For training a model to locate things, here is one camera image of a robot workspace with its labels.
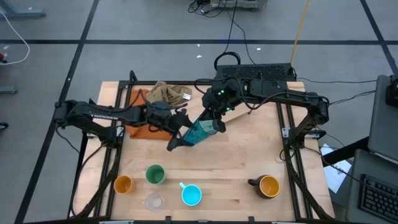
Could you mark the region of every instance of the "mug handle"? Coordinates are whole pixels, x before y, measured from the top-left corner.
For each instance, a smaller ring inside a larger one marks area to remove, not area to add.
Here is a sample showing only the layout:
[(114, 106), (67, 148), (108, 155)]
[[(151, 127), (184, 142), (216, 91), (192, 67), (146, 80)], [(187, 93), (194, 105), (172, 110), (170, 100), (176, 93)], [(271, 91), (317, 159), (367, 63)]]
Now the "mug handle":
[(252, 186), (257, 186), (257, 185), (260, 185), (260, 182), (258, 180), (249, 179), (248, 184), (250, 184)]

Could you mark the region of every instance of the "cup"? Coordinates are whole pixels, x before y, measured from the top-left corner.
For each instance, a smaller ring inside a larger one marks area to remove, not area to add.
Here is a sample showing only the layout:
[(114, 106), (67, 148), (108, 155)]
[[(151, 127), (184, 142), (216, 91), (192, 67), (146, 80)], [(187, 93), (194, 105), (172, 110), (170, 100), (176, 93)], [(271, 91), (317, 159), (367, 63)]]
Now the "cup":
[(182, 187), (181, 198), (182, 201), (188, 206), (195, 206), (201, 200), (201, 190), (198, 186), (190, 184), (185, 186), (183, 183), (180, 183)]
[(279, 182), (271, 175), (262, 175), (256, 180), (249, 179), (248, 184), (253, 185), (256, 193), (265, 199), (274, 198), (279, 194)]
[(152, 165), (147, 169), (145, 178), (151, 184), (163, 184), (166, 180), (166, 174), (162, 166)]
[(128, 194), (136, 190), (136, 182), (130, 177), (122, 175), (114, 181), (113, 189), (118, 194)]

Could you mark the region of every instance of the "wooden table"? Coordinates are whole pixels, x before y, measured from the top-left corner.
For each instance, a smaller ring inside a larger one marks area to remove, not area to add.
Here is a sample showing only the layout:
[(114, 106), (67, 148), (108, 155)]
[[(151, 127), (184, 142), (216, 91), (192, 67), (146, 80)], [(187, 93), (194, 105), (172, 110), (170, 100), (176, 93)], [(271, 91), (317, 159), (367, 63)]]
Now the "wooden table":
[[(98, 104), (114, 105), (117, 86), (118, 82), (103, 82)], [(288, 83), (288, 86), (303, 90), (301, 82)], [(152, 86), (134, 86), (134, 89), (139, 88), (151, 89)], [(191, 121), (196, 120), (203, 111), (200, 98), (201, 93), (193, 88), (192, 100), (187, 106)], [(289, 127), (283, 108), (286, 126)], [(172, 152), (166, 150), (165, 141), (130, 139), (126, 134), (119, 175), (132, 177), (137, 182), (137, 190), (129, 195), (115, 194), (111, 219), (164, 220), (165, 216), (170, 215), (172, 220), (247, 221), (249, 216), (254, 216), (256, 221), (294, 220), (286, 165), (279, 159), (282, 139), (276, 105), (267, 103), (250, 115), (247, 115), (247, 110), (241, 104), (236, 111), (227, 113), (227, 132), (216, 134), (194, 147), (178, 147)], [(293, 112), (296, 124), (307, 114), (305, 108), (299, 107), (293, 107)], [(96, 122), (103, 126), (110, 125), (110, 121), (103, 119)], [(313, 139), (307, 139), (305, 145), (318, 149), (317, 141)], [(97, 139), (89, 139), (85, 158), (99, 146)], [(93, 156), (81, 173), (74, 201), (76, 212), (82, 210), (98, 188), (104, 154), (103, 149)], [(302, 161), (309, 191), (324, 210), (334, 216), (320, 156), (303, 149)], [(146, 181), (145, 171), (152, 164), (165, 168), (167, 180), (164, 184), (151, 185)], [(279, 195), (271, 200), (258, 197), (247, 183), (248, 179), (263, 174), (273, 175), (280, 182)], [(195, 184), (202, 189), (203, 197), (199, 205), (188, 207), (182, 202), (179, 182)], [(102, 215), (108, 192), (106, 190), (103, 196)], [(163, 196), (165, 204), (162, 210), (152, 212), (145, 208), (144, 200), (152, 192)], [(297, 192), (300, 211), (305, 217), (299, 188)]]

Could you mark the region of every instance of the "blue mug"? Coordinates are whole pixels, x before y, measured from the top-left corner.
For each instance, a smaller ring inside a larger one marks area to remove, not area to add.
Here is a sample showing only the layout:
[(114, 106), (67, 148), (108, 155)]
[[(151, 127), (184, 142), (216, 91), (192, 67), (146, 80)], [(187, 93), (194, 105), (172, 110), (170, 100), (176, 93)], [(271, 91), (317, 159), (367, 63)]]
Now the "blue mug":
[(182, 201), (189, 206), (197, 205), (201, 200), (201, 190), (198, 186), (190, 184), (185, 186), (183, 183), (180, 183), (182, 187), (181, 198)]

